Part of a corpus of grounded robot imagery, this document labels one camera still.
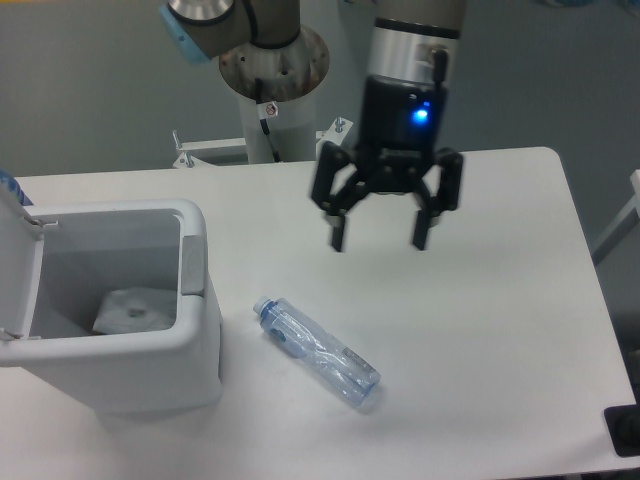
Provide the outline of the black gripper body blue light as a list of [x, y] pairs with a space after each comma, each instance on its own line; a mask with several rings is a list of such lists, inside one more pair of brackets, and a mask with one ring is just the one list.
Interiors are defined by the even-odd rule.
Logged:
[[421, 83], [367, 77], [356, 166], [371, 192], [410, 193], [413, 181], [434, 166], [447, 94], [441, 79]]

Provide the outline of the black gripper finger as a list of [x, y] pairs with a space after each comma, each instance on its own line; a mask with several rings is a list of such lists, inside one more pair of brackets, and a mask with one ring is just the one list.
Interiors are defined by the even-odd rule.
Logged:
[[[455, 211], [459, 205], [464, 156], [451, 148], [442, 148], [430, 157], [431, 163], [422, 162], [410, 167], [408, 179], [411, 193], [419, 209], [416, 212], [412, 244], [418, 250], [427, 247], [431, 227], [445, 211]], [[435, 194], [431, 194], [423, 177], [432, 167], [439, 169], [439, 184]]]
[[[349, 165], [355, 168], [354, 172], [333, 193], [337, 173]], [[310, 198], [325, 212], [325, 219], [332, 228], [330, 244], [337, 252], [343, 251], [347, 213], [370, 192], [366, 185], [369, 177], [370, 171], [357, 152], [347, 151], [331, 141], [322, 145]]]

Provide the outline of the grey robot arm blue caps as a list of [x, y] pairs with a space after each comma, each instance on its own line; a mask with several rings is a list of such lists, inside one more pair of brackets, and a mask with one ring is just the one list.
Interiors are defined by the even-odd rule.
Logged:
[[464, 158], [437, 144], [466, 5], [379, 1], [353, 147], [315, 143], [304, 104], [325, 79], [324, 40], [296, 1], [166, 1], [170, 38], [191, 63], [217, 60], [245, 107], [253, 161], [312, 159], [312, 201], [343, 247], [348, 212], [371, 194], [410, 194], [413, 245], [424, 249], [442, 213], [458, 207]]

